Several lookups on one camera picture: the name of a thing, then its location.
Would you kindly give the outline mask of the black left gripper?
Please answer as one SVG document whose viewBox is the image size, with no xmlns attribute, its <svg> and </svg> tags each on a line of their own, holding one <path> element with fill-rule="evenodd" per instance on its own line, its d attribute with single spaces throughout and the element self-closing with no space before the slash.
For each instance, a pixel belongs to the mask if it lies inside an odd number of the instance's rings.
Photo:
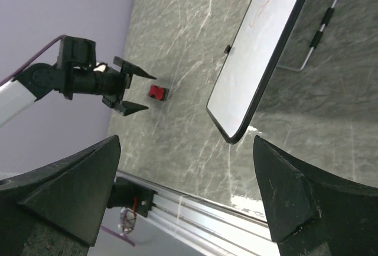
<svg viewBox="0 0 378 256">
<path fill-rule="evenodd" d="M 152 80 L 157 78 L 118 56 L 114 57 L 113 64 L 120 67 L 120 72 L 110 67 L 105 68 L 103 72 L 74 69 L 70 83 L 70 99 L 75 93 L 102 96 L 103 103 L 109 108 L 114 108 L 122 116 L 149 109 L 145 105 L 123 101 L 123 96 L 125 90 L 130 88 L 131 74 Z"/>
</svg>

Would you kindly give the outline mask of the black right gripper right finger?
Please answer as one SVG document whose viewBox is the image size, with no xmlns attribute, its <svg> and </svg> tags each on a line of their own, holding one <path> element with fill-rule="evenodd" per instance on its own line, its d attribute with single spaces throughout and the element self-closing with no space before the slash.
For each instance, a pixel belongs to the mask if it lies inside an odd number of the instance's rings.
<svg viewBox="0 0 378 256">
<path fill-rule="evenodd" d="M 260 136 L 253 161 L 281 255 L 377 255 L 377 188 L 308 164 Z"/>
</svg>

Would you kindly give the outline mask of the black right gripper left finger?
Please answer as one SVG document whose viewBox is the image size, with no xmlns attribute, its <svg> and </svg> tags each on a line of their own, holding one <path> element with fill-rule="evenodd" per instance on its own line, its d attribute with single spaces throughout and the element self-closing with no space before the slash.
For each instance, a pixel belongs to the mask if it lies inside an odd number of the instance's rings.
<svg viewBox="0 0 378 256">
<path fill-rule="evenodd" d="M 114 135 L 1 180 L 1 255 L 87 255 L 96 243 L 119 159 Z"/>
</svg>

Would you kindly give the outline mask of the red whiteboard eraser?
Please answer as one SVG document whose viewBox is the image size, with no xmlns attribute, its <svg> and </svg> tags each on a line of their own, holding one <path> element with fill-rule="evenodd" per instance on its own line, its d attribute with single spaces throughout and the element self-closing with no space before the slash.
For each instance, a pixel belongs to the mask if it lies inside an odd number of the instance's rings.
<svg viewBox="0 0 378 256">
<path fill-rule="evenodd" d="M 163 88 L 157 85 L 151 85 L 148 92 L 148 96 L 158 101 L 166 101 L 169 91 L 170 90 L 168 88 Z"/>
</svg>

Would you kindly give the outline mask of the white whiteboard black frame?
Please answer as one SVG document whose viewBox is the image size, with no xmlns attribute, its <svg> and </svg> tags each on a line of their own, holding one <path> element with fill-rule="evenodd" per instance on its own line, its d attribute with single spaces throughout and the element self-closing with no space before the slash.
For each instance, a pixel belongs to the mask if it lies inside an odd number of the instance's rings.
<svg viewBox="0 0 378 256">
<path fill-rule="evenodd" d="M 224 140 L 246 132 L 305 0 L 251 0 L 206 111 Z"/>
</svg>

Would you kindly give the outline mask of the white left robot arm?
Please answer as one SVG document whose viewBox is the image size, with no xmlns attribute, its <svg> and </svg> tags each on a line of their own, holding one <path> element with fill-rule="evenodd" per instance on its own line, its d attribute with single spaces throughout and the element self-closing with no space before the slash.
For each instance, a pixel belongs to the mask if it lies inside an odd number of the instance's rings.
<svg viewBox="0 0 378 256">
<path fill-rule="evenodd" d="M 124 100 L 134 76 L 154 79 L 139 66 L 120 57 L 120 70 L 96 61 L 92 40 L 61 35 L 43 47 L 14 74 L 1 82 L 1 125 L 52 91 L 71 100 L 75 93 L 101 96 L 102 102 L 122 116 L 147 109 Z"/>
</svg>

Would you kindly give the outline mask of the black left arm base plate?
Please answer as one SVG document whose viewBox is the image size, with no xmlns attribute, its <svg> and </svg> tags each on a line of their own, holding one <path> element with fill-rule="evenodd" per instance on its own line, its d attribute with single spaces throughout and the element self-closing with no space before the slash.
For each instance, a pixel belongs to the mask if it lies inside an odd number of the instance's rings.
<svg viewBox="0 0 378 256">
<path fill-rule="evenodd" d="M 152 208 L 155 194 L 152 189 L 123 177 L 117 177 L 113 182 L 107 208 L 125 207 L 146 218 Z"/>
</svg>

